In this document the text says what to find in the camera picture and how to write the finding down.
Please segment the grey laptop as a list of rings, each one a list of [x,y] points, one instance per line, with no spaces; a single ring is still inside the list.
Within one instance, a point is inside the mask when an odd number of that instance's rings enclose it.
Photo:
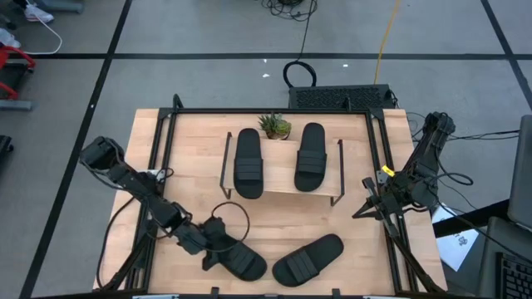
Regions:
[[[520,121],[510,198],[486,233],[477,295],[532,299],[532,115]]]

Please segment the white paper sheet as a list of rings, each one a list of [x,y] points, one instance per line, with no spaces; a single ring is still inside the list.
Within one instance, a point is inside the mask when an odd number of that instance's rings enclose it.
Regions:
[[[469,229],[445,237],[437,237],[436,243],[441,260],[457,272],[478,236],[479,234],[476,230]]]

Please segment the wooden shelf with black frame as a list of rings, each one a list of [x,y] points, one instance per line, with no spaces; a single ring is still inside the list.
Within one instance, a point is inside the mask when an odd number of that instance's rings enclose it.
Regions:
[[[326,145],[327,163],[321,185],[312,192],[302,192],[294,185],[299,141],[261,140],[264,161],[264,192],[321,195],[330,198],[333,207],[345,194],[343,142],[334,140]]]

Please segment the red metal cart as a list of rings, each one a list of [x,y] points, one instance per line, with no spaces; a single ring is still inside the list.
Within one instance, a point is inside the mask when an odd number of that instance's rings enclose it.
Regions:
[[[26,63],[10,62],[10,54],[16,53],[26,60]],[[19,88],[26,74],[33,73],[36,62],[26,53],[16,47],[10,47],[0,42],[0,110],[31,110],[29,100],[19,99]]]

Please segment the potted green succulent plant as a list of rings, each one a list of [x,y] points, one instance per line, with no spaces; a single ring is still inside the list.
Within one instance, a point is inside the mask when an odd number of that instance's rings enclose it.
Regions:
[[[281,114],[271,112],[259,117],[259,127],[271,140],[286,140],[290,135],[292,124]]]

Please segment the black desk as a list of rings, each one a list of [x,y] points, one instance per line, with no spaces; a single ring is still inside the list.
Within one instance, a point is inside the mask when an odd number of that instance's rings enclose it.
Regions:
[[[484,208],[440,220],[433,224],[433,230],[436,238],[461,233],[472,228],[484,227],[488,224],[489,219],[492,217],[508,220],[509,205],[510,201],[506,199],[498,203],[493,203],[492,205],[486,206]]]

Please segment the black rubber slide sandal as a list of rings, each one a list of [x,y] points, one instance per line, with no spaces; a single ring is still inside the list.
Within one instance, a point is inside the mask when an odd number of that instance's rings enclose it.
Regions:
[[[234,157],[234,188],[245,199],[258,199],[264,191],[264,161],[257,130],[239,132]]]
[[[303,128],[294,174],[297,190],[311,192],[319,188],[327,168],[325,129],[319,123],[308,123]]]
[[[267,263],[263,257],[227,233],[218,240],[208,240],[206,249],[219,251],[218,264],[242,281],[257,281],[267,270]]]
[[[285,287],[299,287],[317,277],[343,250],[342,239],[327,234],[280,258],[273,265],[273,277]]]

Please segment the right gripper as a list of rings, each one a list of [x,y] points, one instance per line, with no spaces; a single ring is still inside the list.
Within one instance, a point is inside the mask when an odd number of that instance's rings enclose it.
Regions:
[[[364,188],[369,192],[366,202],[353,214],[353,219],[373,218],[382,221],[385,229],[392,238],[400,236],[398,228],[391,220],[391,216],[401,210],[393,194],[378,195],[376,185],[369,177],[362,180]]]

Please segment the black perforated computer tower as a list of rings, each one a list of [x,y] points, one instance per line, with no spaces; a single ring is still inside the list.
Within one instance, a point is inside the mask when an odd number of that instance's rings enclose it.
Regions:
[[[388,84],[355,86],[291,87],[292,109],[394,109],[397,98]]]

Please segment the person's white shoe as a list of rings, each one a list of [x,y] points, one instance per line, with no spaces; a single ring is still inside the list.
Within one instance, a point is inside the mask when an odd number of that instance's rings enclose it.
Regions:
[[[43,11],[33,4],[26,4],[23,8],[24,16],[29,22],[44,22],[49,23],[54,20],[54,16],[48,12]]]
[[[8,30],[0,27],[0,46],[20,48],[21,43]]]

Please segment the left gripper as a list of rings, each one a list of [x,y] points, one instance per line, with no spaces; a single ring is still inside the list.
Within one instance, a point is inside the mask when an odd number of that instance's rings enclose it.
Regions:
[[[188,254],[195,255],[207,248],[208,240],[218,240],[226,235],[225,224],[222,218],[211,216],[202,224],[202,230],[191,222],[183,222],[173,230],[173,235],[178,239],[178,245]],[[220,253],[217,250],[206,249],[201,267],[208,271],[220,263]]]

